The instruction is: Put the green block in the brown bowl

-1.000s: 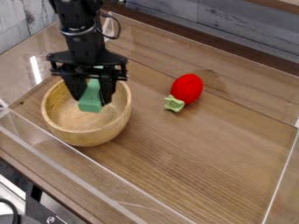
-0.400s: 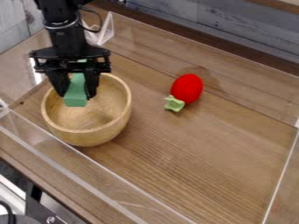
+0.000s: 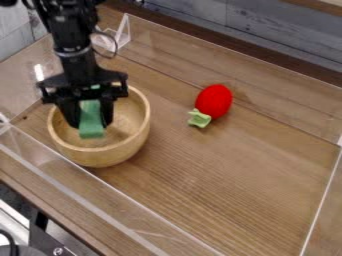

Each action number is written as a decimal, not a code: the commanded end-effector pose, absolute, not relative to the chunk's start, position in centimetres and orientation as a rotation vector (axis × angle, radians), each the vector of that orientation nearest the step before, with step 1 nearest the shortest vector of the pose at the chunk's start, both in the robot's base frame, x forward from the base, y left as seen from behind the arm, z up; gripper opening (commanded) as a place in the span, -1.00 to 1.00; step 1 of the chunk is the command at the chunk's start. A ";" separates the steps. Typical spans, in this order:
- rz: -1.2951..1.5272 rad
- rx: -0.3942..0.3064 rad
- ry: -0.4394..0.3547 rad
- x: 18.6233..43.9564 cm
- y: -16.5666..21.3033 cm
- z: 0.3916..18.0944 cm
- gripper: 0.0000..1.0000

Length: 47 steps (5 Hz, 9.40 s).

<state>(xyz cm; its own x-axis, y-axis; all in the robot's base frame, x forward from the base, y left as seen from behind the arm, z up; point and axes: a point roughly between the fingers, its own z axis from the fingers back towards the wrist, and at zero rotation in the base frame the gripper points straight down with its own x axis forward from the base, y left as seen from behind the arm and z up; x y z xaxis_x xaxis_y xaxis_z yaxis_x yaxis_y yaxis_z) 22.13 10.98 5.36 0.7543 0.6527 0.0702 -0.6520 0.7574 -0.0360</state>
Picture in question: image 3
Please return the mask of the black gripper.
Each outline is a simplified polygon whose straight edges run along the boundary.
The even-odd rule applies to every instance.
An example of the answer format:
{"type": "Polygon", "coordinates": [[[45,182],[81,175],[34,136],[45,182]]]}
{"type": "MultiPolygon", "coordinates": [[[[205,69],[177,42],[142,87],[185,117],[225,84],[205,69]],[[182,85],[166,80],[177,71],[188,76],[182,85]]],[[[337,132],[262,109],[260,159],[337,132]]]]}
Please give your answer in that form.
{"type": "Polygon", "coordinates": [[[114,119],[114,101],[129,96],[129,74],[99,66],[93,49],[85,53],[58,52],[63,72],[37,83],[46,104],[58,104],[69,125],[79,128],[82,100],[101,100],[103,125],[114,119]]]}

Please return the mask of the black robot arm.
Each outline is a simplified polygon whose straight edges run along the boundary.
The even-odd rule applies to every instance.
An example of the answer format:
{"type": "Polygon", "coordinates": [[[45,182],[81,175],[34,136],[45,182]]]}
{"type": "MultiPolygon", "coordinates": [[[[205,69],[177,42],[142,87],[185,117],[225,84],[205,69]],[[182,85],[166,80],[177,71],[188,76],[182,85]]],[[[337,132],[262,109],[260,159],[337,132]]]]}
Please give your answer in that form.
{"type": "Polygon", "coordinates": [[[95,58],[91,35],[99,16],[97,5],[103,0],[33,0],[47,31],[53,35],[54,52],[63,72],[37,83],[46,104],[55,104],[69,125],[82,123],[81,102],[97,100],[101,104],[101,124],[114,121],[114,102],[129,96],[129,74],[105,69],[95,58]]]}

